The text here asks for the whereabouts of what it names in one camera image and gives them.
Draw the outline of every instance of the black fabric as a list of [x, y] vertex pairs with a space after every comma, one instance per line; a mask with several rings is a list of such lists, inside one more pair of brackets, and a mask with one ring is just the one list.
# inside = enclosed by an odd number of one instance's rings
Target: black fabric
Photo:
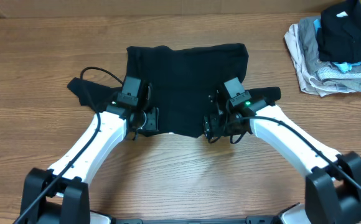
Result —
[[[204, 115], [217, 113], [217, 106], [209, 96], [215, 96], [219, 86], [233, 77], [242, 82], [247, 61], [243, 44], [186, 50], [171, 50], [165, 46], [129, 47], [126, 75], [151, 83], [150, 106], [159, 108], [159, 131], [139, 130], [139, 133], [151, 136], [173, 132], [199, 137], [203, 134]], [[80, 79], [74, 78], [68, 88], [80, 98], [81, 105], [87, 105], [80, 83]], [[86, 84], [96, 105], [112, 101], [119, 91], [92, 82]], [[254, 94], [276, 100], [280, 97], [279, 88], [252, 90], [251, 95]]]
[[[337, 17], [341, 12], [348, 16]], [[344, 1], [324, 10], [317, 31], [319, 58], [323, 62], [361, 62], [361, 3]]]

